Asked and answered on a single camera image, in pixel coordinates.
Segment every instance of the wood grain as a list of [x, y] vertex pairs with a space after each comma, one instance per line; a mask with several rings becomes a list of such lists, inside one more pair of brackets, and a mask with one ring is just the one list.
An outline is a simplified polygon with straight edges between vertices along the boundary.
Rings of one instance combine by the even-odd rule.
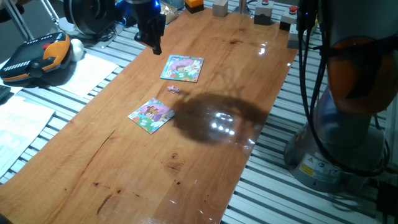
[[[297, 53], [278, 27], [183, 12], [162, 55], [145, 49], [0, 186], [0, 213], [13, 223], [219, 223]], [[159, 78], [170, 54], [205, 58], [198, 83]], [[176, 116], [149, 134], [127, 116], [153, 97]]]

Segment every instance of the black device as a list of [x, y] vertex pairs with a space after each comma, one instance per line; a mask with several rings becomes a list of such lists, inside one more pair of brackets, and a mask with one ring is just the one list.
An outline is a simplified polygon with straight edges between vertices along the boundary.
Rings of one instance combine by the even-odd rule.
[[4, 82], [19, 82], [39, 78], [44, 72], [65, 68], [70, 61], [70, 39], [67, 34], [49, 34], [17, 48], [0, 69]]
[[160, 38], [164, 34], [166, 15], [160, 13], [159, 0], [125, 0], [130, 3], [132, 16], [137, 20], [139, 32], [134, 40], [150, 47], [160, 55]]
[[85, 35], [100, 37], [114, 25], [114, 0], [64, 0], [63, 10], [67, 21]]
[[7, 94], [11, 91], [11, 88], [8, 86], [0, 85], [0, 100], [7, 96]]

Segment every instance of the emergency stop button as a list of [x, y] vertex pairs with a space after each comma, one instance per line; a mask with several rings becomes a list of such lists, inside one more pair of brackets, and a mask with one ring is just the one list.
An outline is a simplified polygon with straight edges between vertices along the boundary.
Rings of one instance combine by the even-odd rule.
[[43, 50], [47, 49], [47, 47], [49, 47], [50, 45], [51, 45], [50, 43], [43, 45]]
[[297, 6], [290, 6], [289, 7], [289, 13], [294, 15], [297, 13]]

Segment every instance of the warning label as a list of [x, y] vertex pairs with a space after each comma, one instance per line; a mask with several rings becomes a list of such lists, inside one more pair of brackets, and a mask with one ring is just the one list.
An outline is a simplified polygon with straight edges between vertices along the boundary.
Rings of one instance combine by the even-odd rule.
[[312, 169], [311, 167], [309, 167], [305, 164], [301, 164], [300, 170], [303, 171], [304, 173], [310, 175], [311, 177], [313, 176], [314, 169]]
[[335, 183], [340, 177], [340, 172], [330, 163], [319, 160], [308, 153], [304, 156], [300, 170], [322, 182]]

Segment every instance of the metal grating floor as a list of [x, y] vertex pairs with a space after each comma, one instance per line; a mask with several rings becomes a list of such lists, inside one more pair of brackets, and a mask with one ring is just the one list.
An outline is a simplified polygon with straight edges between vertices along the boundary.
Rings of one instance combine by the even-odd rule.
[[[206, 7], [212, 7], [212, 4], [212, 0], [205, 1]], [[237, 6], [238, 1], [229, 0], [229, 12]], [[250, 4], [249, 8], [254, 11], [254, 4]], [[279, 22], [287, 8], [288, 5], [275, 3], [272, 20]], [[24, 88], [17, 94], [29, 103], [53, 108], [55, 114], [35, 141], [0, 178], [0, 185], [19, 172], [30, 158], [144, 49], [145, 46], [134, 41], [137, 31], [136, 27], [125, 29], [105, 49], [85, 48], [89, 54], [120, 66], [90, 92], [88, 99], [54, 86], [46, 87], [40, 82], [36, 83], [36, 87]], [[319, 45], [320, 42], [318, 32], [312, 36], [310, 46]], [[320, 56], [313, 50], [308, 56], [307, 91], [308, 94], [312, 94]], [[283, 156], [286, 142], [306, 122], [300, 95], [298, 67], [296, 57], [221, 223], [394, 223], [394, 218], [384, 219], [384, 215], [376, 211], [377, 189], [373, 187], [366, 186], [357, 195], [325, 194], [306, 188], [285, 169]], [[326, 85], [327, 82], [324, 80], [322, 90]], [[383, 128], [386, 119], [386, 112], [379, 114], [379, 122]]]

